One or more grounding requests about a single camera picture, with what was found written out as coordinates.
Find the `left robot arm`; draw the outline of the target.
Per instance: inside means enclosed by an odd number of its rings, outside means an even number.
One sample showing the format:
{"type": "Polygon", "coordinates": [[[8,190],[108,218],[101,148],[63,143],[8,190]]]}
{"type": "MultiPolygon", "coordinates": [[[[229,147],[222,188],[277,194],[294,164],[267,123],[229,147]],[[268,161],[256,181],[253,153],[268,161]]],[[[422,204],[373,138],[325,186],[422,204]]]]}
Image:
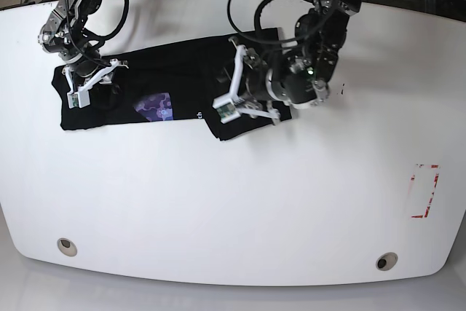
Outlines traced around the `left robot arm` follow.
{"type": "Polygon", "coordinates": [[[273,104],[307,109],[326,101],[329,82],[347,38],[349,19],[360,11],[362,0],[303,0],[307,13],[295,24],[290,39],[268,40],[261,14],[274,0],[263,0],[254,14],[254,33],[241,30],[229,38],[236,50],[229,91],[213,101],[221,123],[243,115],[280,121],[273,104]]]}

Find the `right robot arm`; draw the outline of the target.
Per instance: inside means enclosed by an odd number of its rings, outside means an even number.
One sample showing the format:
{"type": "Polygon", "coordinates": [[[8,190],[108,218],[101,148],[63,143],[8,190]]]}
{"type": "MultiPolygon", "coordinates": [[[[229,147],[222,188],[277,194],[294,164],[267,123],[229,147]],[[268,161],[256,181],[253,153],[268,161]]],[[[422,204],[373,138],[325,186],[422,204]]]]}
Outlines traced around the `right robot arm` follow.
{"type": "Polygon", "coordinates": [[[85,28],[88,17],[96,13],[102,0],[59,0],[42,26],[38,42],[47,53],[57,53],[65,63],[63,74],[69,91],[69,108],[90,105],[90,91],[97,84],[112,84],[114,71],[127,68],[127,62],[104,59],[100,48],[113,39],[126,22],[129,0],[124,0],[122,16],[109,34],[99,35],[85,28]]]}

